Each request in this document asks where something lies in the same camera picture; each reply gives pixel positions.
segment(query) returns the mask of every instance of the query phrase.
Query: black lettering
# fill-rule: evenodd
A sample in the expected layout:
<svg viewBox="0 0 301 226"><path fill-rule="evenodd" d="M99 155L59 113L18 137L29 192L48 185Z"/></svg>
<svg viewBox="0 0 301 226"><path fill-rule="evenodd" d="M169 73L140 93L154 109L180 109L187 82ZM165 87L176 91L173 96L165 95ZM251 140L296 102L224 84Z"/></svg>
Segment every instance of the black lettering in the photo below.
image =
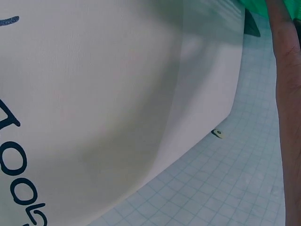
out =
<svg viewBox="0 0 301 226"><path fill-rule="evenodd" d="M30 200L21 200L17 197L16 193L15 193L15 188L17 185L19 184L25 184L25 185L28 185L31 189L32 189L32 192L33 192L33 197L30 199ZM11 185L10 185L10 192L14 198L14 201L15 203L19 204L19 205L22 205L22 206L27 206L27 205L31 205L33 204L37 198L38 198L38 192L37 192L37 189L36 187L34 186L34 184L29 180L29 179L26 179L26 178L18 178L16 180L14 180Z"/></svg>
<svg viewBox="0 0 301 226"><path fill-rule="evenodd" d="M17 127L21 126L21 123L18 121L18 119L12 114L12 112L9 110L9 108L3 103L3 101L0 99L0 108L5 112L5 114L8 116L6 119L0 121L0 130L3 129L6 126L9 126L11 124L15 124Z"/></svg>
<svg viewBox="0 0 301 226"><path fill-rule="evenodd" d="M43 226L47 226L47 218L45 216L45 214L43 212L41 212L40 210L37 210L38 208L41 208L41 207L44 207L45 206L45 203L41 203L41 204L37 204L37 205L32 205L32 206L29 206L25 209L29 219L32 221L32 223L34 225L37 225L37 221L34 219L33 215L30 213L32 210L34 214L38 214L42 217L43 221L44 221L44 224Z"/></svg>
<svg viewBox="0 0 301 226"><path fill-rule="evenodd" d="M20 155L22 156L23 164L20 168L18 168L18 169L9 169L4 164L3 153L8 148L16 149L20 153ZM25 154L24 149L19 144L17 144L16 142L13 142L13 141L8 141L8 142L3 143L0 146L0 165L1 165L1 170L5 174L10 175L10 176L20 175L21 173L23 173L25 171L25 169L27 167L27 158L26 158L26 154Z"/></svg>

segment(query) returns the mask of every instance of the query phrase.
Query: blue tile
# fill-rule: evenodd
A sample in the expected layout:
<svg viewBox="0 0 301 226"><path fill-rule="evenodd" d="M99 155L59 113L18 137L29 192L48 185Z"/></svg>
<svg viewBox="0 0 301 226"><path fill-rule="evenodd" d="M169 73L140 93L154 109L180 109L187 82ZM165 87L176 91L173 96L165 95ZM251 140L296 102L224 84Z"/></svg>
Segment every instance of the blue tile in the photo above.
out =
<svg viewBox="0 0 301 226"><path fill-rule="evenodd" d="M253 208L253 204L251 204L249 202L246 202L244 200L242 200L240 202L240 204L238 205L238 209L240 209L240 210L242 210L243 212L246 212L246 213L250 213L252 208Z"/></svg>
<svg viewBox="0 0 301 226"><path fill-rule="evenodd" d="M220 200L222 202L226 200L227 196L228 196L227 193L225 193L219 189L217 189L212 195L213 198Z"/></svg>
<svg viewBox="0 0 301 226"><path fill-rule="evenodd" d="M220 153L216 152L212 156L212 159L217 160L217 161L222 161L224 159L224 155L221 155Z"/></svg>
<svg viewBox="0 0 301 226"><path fill-rule="evenodd" d="M204 205L209 198L210 198L209 195L202 192L197 192L191 199L198 202L201 205Z"/></svg>
<svg viewBox="0 0 301 226"><path fill-rule="evenodd" d="M160 209L167 203L167 200L163 198L161 195L155 194L153 197L149 199L149 202L154 207Z"/></svg>
<svg viewBox="0 0 301 226"><path fill-rule="evenodd" d="M174 178L173 176L171 176L168 172L163 171L162 173L160 173L157 178L159 180L161 180L162 182L164 182L165 184L167 184L168 182L172 181L172 179Z"/></svg>
<svg viewBox="0 0 301 226"><path fill-rule="evenodd" d="M216 214L215 211L210 210L207 207L203 207L199 211L198 217L209 223L213 219L213 217L215 216L215 214Z"/></svg>
<svg viewBox="0 0 301 226"><path fill-rule="evenodd" d="M186 162L187 164L191 163L195 158L190 156L189 154L185 154L180 158L182 161Z"/></svg>
<svg viewBox="0 0 301 226"><path fill-rule="evenodd" d="M192 176L188 175L187 173L181 172L175 178L186 184L192 178Z"/></svg>
<svg viewBox="0 0 301 226"><path fill-rule="evenodd" d="M168 172L171 176L175 177L181 172L181 170L175 165L171 165L166 169L166 172Z"/></svg>
<svg viewBox="0 0 301 226"><path fill-rule="evenodd" d="M207 195L212 195L212 194L215 192L216 188L213 187L213 186L211 186L211 185L209 185L209 184L207 184L207 183L204 183L204 184L200 187L199 190L200 190L200 192L203 192L203 193L205 193L205 194L207 194Z"/></svg>
<svg viewBox="0 0 301 226"><path fill-rule="evenodd" d="M233 185L230 185L230 184L222 181L218 188L220 190L224 191L225 193L230 193L233 188Z"/></svg>
<svg viewBox="0 0 301 226"><path fill-rule="evenodd" d="M220 165L217 167L218 170L225 172L225 173L228 173L230 168L231 167L225 163L220 163Z"/></svg>
<svg viewBox="0 0 301 226"><path fill-rule="evenodd" d="M130 197L128 197L127 201L134 207L138 208L140 205L145 203L146 199L144 199L138 192L134 193Z"/></svg>
<svg viewBox="0 0 301 226"><path fill-rule="evenodd" d="M159 179L157 179L157 178L154 178L153 180L151 180L151 181L148 183L148 185L149 185L152 189L154 189L156 192L158 192L158 191L160 191L161 188L164 187L165 184L164 184L161 180L159 180Z"/></svg>
<svg viewBox="0 0 301 226"><path fill-rule="evenodd" d="M248 217L249 217L249 214L236 209L236 211L234 212L234 214L232 216L232 219L239 223L244 224L246 222L246 220L248 219Z"/></svg>
<svg viewBox="0 0 301 226"><path fill-rule="evenodd" d="M188 225L188 223L194 218L194 216L188 211L181 209L177 215L174 216L174 219L181 222L184 225Z"/></svg>
<svg viewBox="0 0 301 226"><path fill-rule="evenodd" d="M229 218L217 213L210 223L215 226L222 226L222 225L226 226L229 220L230 220Z"/></svg>
<svg viewBox="0 0 301 226"><path fill-rule="evenodd" d="M276 226L283 226L285 225L285 216L277 215L276 221L275 221Z"/></svg>
<svg viewBox="0 0 301 226"><path fill-rule="evenodd" d="M171 218L176 215L176 213L180 210L180 207L173 204L172 202L166 203L162 208L161 211Z"/></svg>
<svg viewBox="0 0 301 226"><path fill-rule="evenodd" d="M256 199L257 199L257 195L255 195L251 192L246 192L243 197L243 200L245 200L249 203L252 203L252 204L254 204L256 202Z"/></svg>
<svg viewBox="0 0 301 226"><path fill-rule="evenodd" d="M227 199L225 200L225 203L236 208L239 205L240 201L241 200L239 198L236 198L236 197L233 197L232 195L229 195L227 197Z"/></svg>
<svg viewBox="0 0 301 226"><path fill-rule="evenodd" d="M188 226L206 226L207 222L203 221L201 218L194 217Z"/></svg>
<svg viewBox="0 0 301 226"><path fill-rule="evenodd" d="M274 213L277 213L279 207L280 207L280 204L273 202L273 201L269 201L267 209Z"/></svg>
<svg viewBox="0 0 301 226"><path fill-rule="evenodd" d="M174 204L178 205L178 206L184 206L185 203L189 200L189 198L187 198L184 195L181 195L180 193L177 193L170 201L173 202Z"/></svg>
<svg viewBox="0 0 301 226"><path fill-rule="evenodd" d="M203 181L192 178L190 181L188 181L187 185L195 188L195 189L199 189L202 185L204 184Z"/></svg>
<svg viewBox="0 0 301 226"><path fill-rule="evenodd" d="M159 191L159 194L167 199L167 200L170 200L175 194L176 194L176 191L174 191L173 189L171 189L170 187L168 186L165 186L163 187L160 191Z"/></svg>
<svg viewBox="0 0 301 226"><path fill-rule="evenodd" d="M134 211L126 217L126 220L131 226L141 226L147 219L138 211Z"/></svg>
<svg viewBox="0 0 301 226"><path fill-rule="evenodd" d="M223 204L221 206L221 208L219 209L219 213L227 218L231 218L233 216L235 212L235 208L227 205L227 204Z"/></svg>
<svg viewBox="0 0 301 226"><path fill-rule="evenodd" d="M230 194L231 194L232 196L236 197L236 198L241 199L241 198L244 197L245 192L242 191L242 190L240 190L240 189L238 189L237 187L234 187L234 188L232 189L232 191L231 191Z"/></svg>
<svg viewBox="0 0 301 226"><path fill-rule="evenodd" d="M126 200L118 204L115 209L124 218L134 211L134 208Z"/></svg>
<svg viewBox="0 0 301 226"><path fill-rule="evenodd" d="M158 209L151 205L148 202L143 203L138 209L138 212L141 213L143 216L145 216L147 219L149 219L151 216L153 216Z"/></svg>
<svg viewBox="0 0 301 226"><path fill-rule="evenodd" d="M228 164L228 165L230 165L230 166L233 165L234 161L235 161L234 159L231 159L231 158L228 158L228 157L226 157L226 158L224 158L224 159L222 160L222 162L224 162L224 163L226 163L226 164Z"/></svg>
<svg viewBox="0 0 301 226"><path fill-rule="evenodd" d="M262 186L262 182L263 182L263 180L253 177L250 181L249 186L252 186L252 189L257 192L260 190L260 188Z"/></svg>
<svg viewBox="0 0 301 226"><path fill-rule="evenodd" d="M239 223L237 221L234 220L230 220L227 226L245 226L242 223Z"/></svg>
<svg viewBox="0 0 301 226"><path fill-rule="evenodd" d="M104 214L103 218L110 226L120 222L123 219L123 217L115 209L111 209L109 212Z"/></svg>
<svg viewBox="0 0 301 226"><path fill-rule="evenodd" d="M166 226L184 226L184 225L174 219L171 219Z"/></svg>
<svg viewBox="0 0 301 226"><path fill-rule="evenodd" d="M280 204L282 202L280 195L283 194L283 190L275 191L275 193L272 193L269 199L273 202L276 202Z"/></svg>
<svg viewBox="0 0 301 226"><path fill-rule="evenodd" d="M182 187L184 187L184 183L178 179L173 179L168 183L168 186L170 186L175 191L179 191Z"/></svg>
<svg viewBox="0 0 301 226"><path fill-rule="evenodd" d="M198 156L194 161L190 163L191 166L200 169L204 164L208 161L209 157L201 154L201 156Z"/></svg>
<svg viewBox="0 0 301 226"><path fill-rule="evenodd" d="M187 166L183 172L187 173L188 175L194 176L197 172L198 169L192 166Z"/></svg>
<svg viewBox="0 0 301 226"><path fill-rule="evenodd" d="M151 198L156 192L149 185L145 185L139 189L138 193L145 199Z"/></svg>
<svg viewBox="0 0 301 226"><path fill-rule="evenodd" d="M193 159L195 159L195 158L197 158L198 156L199 156L199 150L197 150L197 146L198 146L198 144L196 144L193 148L191 148L188 152L187 152L187 154L189 155L189 156L191 156Z"/></svg>
<svg viewBox="0 0 301 226"><path fill-rule="evenodd" d="M250 214L248 220L246 221L246 225L247 226L260 225L261 224L261 220L262 220L262 218Z"/></svg>
<svg viewBox="0 0 301 226"><path fill-rule="evenodd" d="M278 214L281 216L285 216L285 204L282 203L279 207Z"/></svg>
<svg viewBox="0 0 301 226"><path fill-rule="evenodd" d="M185 205L184 209L190 213L197 214L203 206L194 200L189 200Z"/></svg>
<svg viewBox="0 0 301 226"><path fill-rule="evenodd" d="M266 212L263 216L264 219L266 219L272 223L274 223L274 221L276 220L276 217L277 217L276 213L274 213L270 210L266 210Z"/></svg>
<svg viewBox="0 0 301 226"><path fill-rule="evenodd" d="M127 221L122 220L116 226L131 226Z"/></svg>
<svg viewBox="0 0 301 226"><path fill-rule="evenodd" d="M221 171L219 169L216 169L213 173L212 173L213 176L215 176L216 178L219 178L221 180L224 179L224 177L227 175L226 172L224 171Z"/></svg>
<svg viewBox="0 0 301 226"><path fill-rule="evenodd" d="M157 226L165 226L170 221L170 219L171 218L168 215L159 211L150 218L150 221Z"/></svg>
<svg viewBox="0 0 301 226"><path fill-rule="evenodd" d="M176 166L180 170L183 170L186 168L187 163L180 158L177 161L175 161L172 165Z"/></svg>
<svg viewBox="0 0 301 226"><path fill-rule="evenodd" d="M210 174L203 172L203 171L199 171L194 175L194 178L199 179L201 181L206 181L209 177L210 177Z"/></svg>
<svg viewBox="0 0 301 226"><path fill-rule="evenodd" d="M205 173L212 174L217 166L219 165L219 162L216 160L209 160L202 168L201 170Z"/></svg>
<svg viewBox="0 0 301 226"><path fill-rule="evenodd" d="M260 197L260 196L257 197L256 202L255 202L256 205L263 207L263 208L266 208L268 206L268 203L269 203L268 199Z"/></svg>
<svg viewBox="0 0 301 226"><path fill-rule="evenodd" d="M185 185L179 190L179 193L189 198L191 198L196 192L197 192L196 189L187 185Z"/></svg>
<svg viewBox="0 0 301 226"><path fill-rule="evenodd" d="M229 184L235 184L239 179L239 175L237 174L228 174L225 176L225 178L223 179L223 181L229 183ZM236 187L241 187L240 185L238 185L239 181L235 184Z"/></svg>
<svg viewBox="0 0 301 226"><path fill-rule="evenodd" d="M142 226L156 226L156 225L148 220Z"/></svg>
<svg viewBox="0 0 301 226"><path fill-rule="evenodd" d="M218 212L218 210L222 206L222 201L219 201L219 200L211 197L208 199L205 206L211 210L214 210L215 212Z"/></svg>
<svg viewBox="0 0 301 226"><path fill-rule="evenodd" d="M214 176L210 176L210 177L207 179L206 183L209 184L209 185L212 185L212 186L215 187L215 188L218 188L219 185L220 185L220 183L221 183L221 181L222 181L222 180L219 179L219 178L216 178L216 177L214 177Z"/></svg>
<svg viewBox="0 0 301 226"><path fill-rule="evenodd" d="M268 221L268 220L265 220L265 219L262 220L262 222L261 222L260 225L261 225L261 226L275 226L274 223L272 223L272 222L270 222L270 221Z"/></svg>

